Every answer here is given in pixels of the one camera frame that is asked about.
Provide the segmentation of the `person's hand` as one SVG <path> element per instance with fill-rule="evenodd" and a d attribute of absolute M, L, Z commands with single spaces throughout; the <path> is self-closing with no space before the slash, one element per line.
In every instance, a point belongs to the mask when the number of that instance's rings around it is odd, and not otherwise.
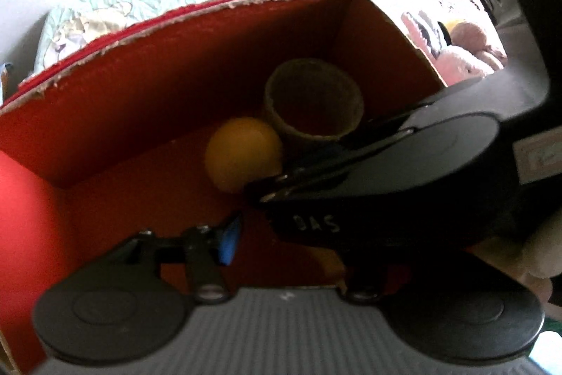
<path fill-rule="evenodd" d="M 530 289 L 546 305 L 554 293 L 553 278 L 561 274 L 561 212 L 521 247 L 491 239 L 471 252 Z"/>

